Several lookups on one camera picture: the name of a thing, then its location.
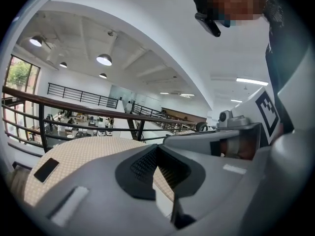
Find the wooden handrail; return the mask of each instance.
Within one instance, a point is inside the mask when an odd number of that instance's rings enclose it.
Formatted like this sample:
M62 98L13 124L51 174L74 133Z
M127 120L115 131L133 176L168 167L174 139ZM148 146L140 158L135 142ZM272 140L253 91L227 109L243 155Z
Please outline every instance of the wooden handrail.
M48 107L58 108L58 109L63 109L63 110L69 110L69 111L75 110L78 113L85 113L85 114L90 114L90 115L95 115L95 116L106 116L106 117L110 117L110 118L196 125L196 122L191 122L191 121L154 118L154 117L126 114L126 113L104 110L104 109L88 108L88 107L73 104L73 103L63 102L63 101L59 101L59 100L53 100L53 99L50 99L47 97L18 91L16 89L8 88L5 86L2 87L2 92L7 93L7 94L12 95L12 96L17 97L17 98L21 98L23 100L27 100L27 101L36 103L36 104L43 104L43 105L48 106Z

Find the metal railing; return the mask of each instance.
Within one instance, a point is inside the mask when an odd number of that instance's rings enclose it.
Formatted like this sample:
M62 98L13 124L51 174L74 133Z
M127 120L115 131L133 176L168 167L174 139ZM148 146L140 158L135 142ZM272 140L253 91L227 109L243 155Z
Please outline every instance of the metal railing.
M84 92L77 89L56 85L53 83L48 84L49 86L47 94L59 96L66 99L77 100L80 102L96 104L98 106L117 108L118 103L117 99L105 97L90 92Z
M140 116L148 116L148 117L154 117L158 118L158 121L154 121L156 125L163 129L167 129L168 131L172 133L181 132L183 130L187 130L193 122L190 122L188 120L182 119L180 117L168 115L167 113L163 113L158 110L154 110L151 108L147 108L138 104L133 104L132 106L132 112L134 114L140 115ZM162 120L169 119L174 121L185 121L191 124L182 124L182 123L167 123L163 122Z
M8 87L2 87L2 92L6 93L8 95L11 95L13 97L16 97L20 100L25 100L29 102L33 102L35 104L38 104L38 116L26 114L24 112L15 110L10 108L9 106L6 106L2 104L2 107L5 109L8 109L10 111L13 111L15 114L20 114L24 117L32 118L39 123L39 129L32 129L32 128L27 128L18 124L15 124L5 118L2 120L5 123L9 123L17 128L26 130L30 133L33 134L34 137L37 137L37 140L35 141L29 141L25 140L21 137L18 137L14 134L11 134L9 132L5 132L7 136L10 136L12 138L17 139L18 141L25 143L25 144L30 144L36 147L43 148L45 152L49 151L52 149L51 146L48 146L47 144L47 139L58 139L62 141L70 141L76 138L68 138L68 137L63 137L63 136L58 136L58 135L53 135L49 134L47 130L49 129L50 125L59 125L59 126L65 126L65 127L72 127L72 128L78 128L78 129L86 129L86 130L96 130L96 131L121 131L121 132L126 132L126 131L136 131L137 132L137 140L138 141L146 141L146 140L154 140L154 139L161 139L165 138L166 136L163 137L156 137L156 138L149 138L149 139L143 139L143 132L146 131L169 131L170 129L168 128L162 128L162 129L144 129L144 124L146 121L151 121L155 123L164 123L166 126L168 125L179 125L183 127L186 125L188 128L182 128L182 130L190 130L194 129L196 123L190 122L190 121L182 121L182 120L172 120L172 119L167 119L167 118L155 118L151 116L145 116L145 115L134 115L134 114L126 114L126 113L120 113L116 111L109 111L109 110L103 110L103 109L93 109L93 108L88 108L85 106L77 105L77 104L72 104L68 102L63 102L63 101L58 101L58 100L53 100L47 97L43 96L38 96L34 94L29 94L25 92L21 92L12 88ZM64 123L64 122L57 122L54 120L49 120L46 119L44 116L44 107L52 107L52 108L57 108L57 109L62 109L66 111L73 111L73 112L78 112L78 113L85 113L89 115L95 115L95 116L100 116L100 117L109 117L109 118L120 118L120 119L130 119L130 120L139 120L140 124L137 128L135 129L124 129L124 128L106 128L106 127L97 127L97 126L82 126L82 125L77 125L77 124L69 124L69 123Z

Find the fluorescent light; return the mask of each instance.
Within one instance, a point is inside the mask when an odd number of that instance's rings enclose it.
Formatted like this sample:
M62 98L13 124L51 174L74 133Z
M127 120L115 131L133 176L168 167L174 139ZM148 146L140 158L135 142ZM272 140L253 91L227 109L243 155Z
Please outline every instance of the fluorescent light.
M107 79L107 75L106 75L105 73L101 73L101 74L99 75L99 77L101 77L101 78L103 78L103 79Z
M253 83L253 84L258 84L258 85L262 85L262 86L268 85L268 82L248 80L248 79L242 79L242 78L237 78L236 81L237 82Z
M41 47L41 43L42 43L41 37L40 36L32 37L30 39L30 43L32 43L34 46Z
M241 100L231 100L231 101L234 101L234 102L239 102L239 103L241 103L241 102L242 102Z
M59 66L67 68L67 63L66 62L61 62Z
M112 65L112 58L108 54L99 55L96 60L103 65Z

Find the black railing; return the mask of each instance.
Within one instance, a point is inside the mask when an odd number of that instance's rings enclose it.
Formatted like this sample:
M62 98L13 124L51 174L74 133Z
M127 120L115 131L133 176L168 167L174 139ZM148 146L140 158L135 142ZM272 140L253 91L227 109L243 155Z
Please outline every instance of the black railing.
M146 131L170 131L171 129L168 128L162 128L162 129L144 129L144 124L146 121L151 121L155 123L163 123L164 126L174 126L175 124L179 125L180 127L183 127L186 125L188 128L187 129L182 129L182 130L188 130L188 129L194 129L196 123L194 122L189 122L189 121L182 121L182 120L173 120L173 119L167 119L167 118L155 118L151 116L145 116L145 115L134 115L134 114L125 114L121 112L116 112L116 111L109 111L109 110L103 110L103 109L93 109L93 108L88 108L85 106L81 105L76 105L72 103L67 103L63 101L58 101L58 100L53 100L50 98L42 97L42 96L37 96L25 92L21 92L15 89L11 89L8 87L2 87L2 92L7 93L13 97L16 97L21 100L29 101L35 104L38 104L39 106L39 116L34 116L30 114L26 114L24 112L11 109L10 107L2 104L3 108L6 108L10 111L13 111L15 114L20 114L24 117L32 118L36 121L39 122L39 128L38 129L32 129L32 128L27 128L23 127L19 124L15 124L5 118L3 118L3 121L5 123L9 123L13 126L16 126L17 128L24 129L30 133L33 134L34 140L25 140L19 136L16 136L14 134L11 134L9 132L5 132L7 136L12 137L14 139L17 139L18 141L25 143L25 144L30 144L33 146L37 146L40 148L43 148L45 152L49 151L52 149L51 146L48 145L47 139L58 139L62 141L70 141L73 139L77 139L80 137L84 137L84 135L80 134L79 136L76 136L74 138L70 137L64 137L64 136L59 136L59 135L54 135L49 133L50 126L58 125L58 126L65 126L65 127L72 127L76 129L85 129L85 130L96 130L97 131L121 131L121 132L126 132L126 131L136 131L137 132L137 140L138 141L146 141L146 140L154 140L154 139L161 139L165 138L166 136L163 137L156 137L156 138L149 138L149 139L144 139L143 138L143 132ZM45 119L44 116L44 106L52 107L52 108L57 108L57 109L62 109L66 111L73 111L73 112L78 112L78 113L85 113L89 115L95 115L95 116L100 116L100 117L109 117L109 118L120 118L120 119L130 119L130 120L139 120L140 124L137 128L135 129L124 129L124 128L106 128L106 127L97 127L97 126L83 126L83 125L77 125L77 124L69 124L69 123L64 123L60 121L54 121L50 119Z
M180 124L180 123L165 123L162 120L164 119L170 119L170 120L174 120L174 121L186 121L188 122L188 120L176 117L176 116L172 116L172 115L168 115L167 113L158 111L158 110L154 110L151 108L147 108L138 104L133 104L132 106L132 112L134 114L137 115L141 115L141 116L148 116L148 117L154 117L154 118L158 118L159 121L154 121L154 123L156 125L158 125L159 127L166 129L167 131L170 131L172 133L176 133L176 132L181 132L184 130L188 130L191 129L191 124Z
M53 83L49 83L47 94L59 96L66 99L77 100L80 102L96 104L98 106L104 106L107 108L117 108L118 103L117 99L90 92L84 92L73 88L67 88Z

